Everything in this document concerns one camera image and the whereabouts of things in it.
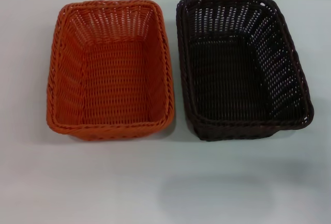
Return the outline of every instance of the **wicker basket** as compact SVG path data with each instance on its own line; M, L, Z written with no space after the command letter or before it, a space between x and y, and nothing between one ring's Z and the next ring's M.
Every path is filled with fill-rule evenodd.
M59 13L47 87L47 123L84 140L135 138L174 117L168 39L148 0L90 1Z
M181 0L185 109L202 140L257 139L314 116L292 38L272 0Z

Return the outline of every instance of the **basket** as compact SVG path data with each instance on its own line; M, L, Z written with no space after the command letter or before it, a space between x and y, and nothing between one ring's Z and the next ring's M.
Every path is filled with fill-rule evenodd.
M136 138L174 117L168 39L148 0L90 1L59 13L47 87L47 123L83 140Z
M257 139L314 116L293 40L272 0L181 0L186 115L201 140Z

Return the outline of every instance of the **woven plastic basket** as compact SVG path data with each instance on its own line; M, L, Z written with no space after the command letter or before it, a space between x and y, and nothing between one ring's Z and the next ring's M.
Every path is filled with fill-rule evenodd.
M202 140L257 139L314 116L292 38L272 0L181 0L185 109Z
M47 87L47 123L84 140L135 138L174 117L168 39L148 0L90 1L59 13Z

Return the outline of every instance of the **table surface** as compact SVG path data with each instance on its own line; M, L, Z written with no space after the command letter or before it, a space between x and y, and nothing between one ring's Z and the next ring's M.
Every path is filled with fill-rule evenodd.
M202 142L184 115L175 9L163 11L176 118L134 141L81 142L46 124L59 10L87 0L0 0L0 223L329 224L331 1L275 0L288 23L315 117L298 131Z

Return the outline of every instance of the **brown basket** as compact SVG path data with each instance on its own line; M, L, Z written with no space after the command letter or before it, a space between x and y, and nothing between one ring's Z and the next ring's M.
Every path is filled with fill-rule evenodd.
M90 1L59 13L47 87L47 123L84 140L135 138L174 117L168 39L148 0Z
M314 116L293 40L272 0L181 0L185 109L202 140L257 139Z

